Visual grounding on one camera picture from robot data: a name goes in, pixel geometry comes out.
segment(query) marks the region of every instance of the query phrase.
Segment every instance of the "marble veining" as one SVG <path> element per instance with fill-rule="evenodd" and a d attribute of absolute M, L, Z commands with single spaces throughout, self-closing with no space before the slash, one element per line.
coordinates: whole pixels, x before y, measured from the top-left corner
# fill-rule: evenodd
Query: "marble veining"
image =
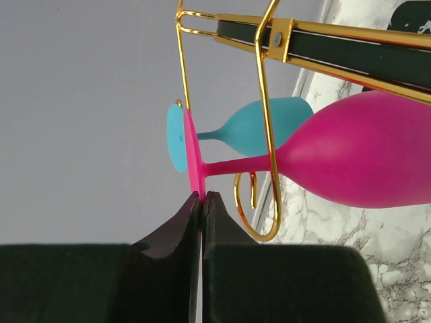
<path fill-rule="evenodd" d="M 334 1 L 326 22 L 386 29 L 403 2 Z M 360 85 L 315 73 L 303 96 L 316 112 L 361 91 Z M 431 205 L 359 209 L 321 199 L 283 176 L 280 182 L 284 221 L 271 243 L 352 246 L 368 263 L 389 322 L 431 322 Z M 272 218 L 273 204 L 262 232 Z"/>

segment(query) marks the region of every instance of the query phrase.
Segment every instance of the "screw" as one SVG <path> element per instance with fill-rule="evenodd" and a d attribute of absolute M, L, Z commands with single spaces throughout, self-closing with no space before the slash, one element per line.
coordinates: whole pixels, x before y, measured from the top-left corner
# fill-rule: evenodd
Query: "screw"
<path fill-rule="evenodd" d="M 283 39 L 283 35 L 281 34 L 281 32 L 278 32 L 277 34 L 275 34 L 274 39 L 273 39 L 273 45 L 275 47 L 278 47 L 281 45 L 281 41 Z"/>

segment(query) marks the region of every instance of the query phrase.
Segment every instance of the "wall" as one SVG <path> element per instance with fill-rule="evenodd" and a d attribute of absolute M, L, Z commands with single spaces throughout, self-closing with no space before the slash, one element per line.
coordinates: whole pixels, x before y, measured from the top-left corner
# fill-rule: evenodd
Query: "wall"
<path fill-rule="evenodd" d="M 246 15 L 267 5 L 185 2 Z M 277 16 L 315 21 L 322 4 L 282 1 Z M 183 98 L 175 10 L 166 0 L 0 2 L 0 244 L 134 242 L 188 197 L 165 139 L 167 108 Z M 184 39 L 198 131 L 259 99 L 252 54 Z M 268 62 L 267 70 L 271 96 L 289 96 L 299 69 Z M 239 157 L 221 143 L 202 152 L 207 162 Z M 233 176 L 207 181 L 238 220 L 232 184 Z"/>

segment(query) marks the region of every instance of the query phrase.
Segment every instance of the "gold wire rack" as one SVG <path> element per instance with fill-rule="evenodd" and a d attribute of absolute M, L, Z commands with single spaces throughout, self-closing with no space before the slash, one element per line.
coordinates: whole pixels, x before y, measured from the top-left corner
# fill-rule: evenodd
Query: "gold wire rack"
<path fill-rule="evenodd" d="M 269 105 L 269 94 L 267 88 L 267 78 L 265 73 L 264 59 L 273 59 L 283 63 L 297 65 L 299 67 L 317 71 L 330 76 L 338 77 L 347 81 L 372 88 L 380 91 L 389 92 L 398 96 L 403 96 L 411 100 L 419 101 L 431 105 L 431 91 L 399 84 L 392 81 L 379 79 L 370 75 L 363 75 L 348 71 L 337 66 L 326 65 L 318 61 L 309 61 L 301 57 L 291 57 L 288 54 L 290 38 L 294 28 L 304 32 L 324 34 L 332 37 L 344 37 L 351 40 L 382 42 L 386 44 L 396 44 L 410 46 L 422 50 L 431 50 L 431 37 L 423 34 L 413 34 L 409 32 L 394 32 L 387 30 L 373 30 L 368 28 L 356 28 L 349 26 L 338 26 L 314 22 L 301 22 L 290 18 L 273 18 L 273 14 L 279 5 L 279 0 L 271 0 L 262 17 L 249 15 L 232 15 L 227 13 L 205 13 L 200 11 L 184 10 L 183 1 L 178 0 L 176 10 L 176 35 L 178 38 L 178 49 L 180 55 L 181 72 L 183 75 L 183 87 L 185 95 L 185 108 L 191 110 L 189 87 L 187 82 L 187 68 L 183 48 L 182 33 L 195 34 L 199 36 L 212 37 L 216 42 L 233 46 L 240 50 L 245 50 L 255 54 L 257 63 L 257 74 L 259 78 L 259 89 L 263 106 L 265 120 L 265 136 L 267 138 L 268 156 L 271 160 L 270 174 L 271 186 L 273 191 L 274 218 L 271 229 L 266 234 L 258 233 L 248 222 L 240 201 L 240 179 L 242 174 L 237 174 L 234 179 L 234 198 L 236 208 L 244 223 L 247 231 L 254 239 L 261 242 L 271 241 L 278 233 L 281 226 L 281 193 L 279 185 L 279 173 L 277 170 L 277 160 L 275 156 L 275 141 L 273 135 L 273 125 L 271 118 L 271 107 Z M 220 36 L 217 32 L 186 28 L 183 26 L 182 19 L 185 16 L 217 20 L 224 22 L 237 22 L 241 24 L 256 25 L 256 32 L 252 44 L 243 43 L 235 39 Z M 271 26 L 270 41 L 267 48 L 263 48 L 264 31 L 267 26 Z M 180 99 L 176 101 L 183 106 Z M 251 179 L 251 207 L 254 209 L 257 204 L 257 177 L 255 173 L 250 173 Z"/>

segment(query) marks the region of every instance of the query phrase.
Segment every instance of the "pink wine glass stem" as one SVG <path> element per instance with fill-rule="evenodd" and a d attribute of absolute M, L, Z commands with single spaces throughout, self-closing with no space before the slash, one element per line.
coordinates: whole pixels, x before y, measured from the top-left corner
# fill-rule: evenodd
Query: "pink wine glass stem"
<path fill-rule="evenodd" d="M 203 173 L 207 176 L 217 176 L 247 172 L 262 172 L 269 169 L 270 159 L 268 155 L 241 158 L 217 163 L 203 163 Z"/>

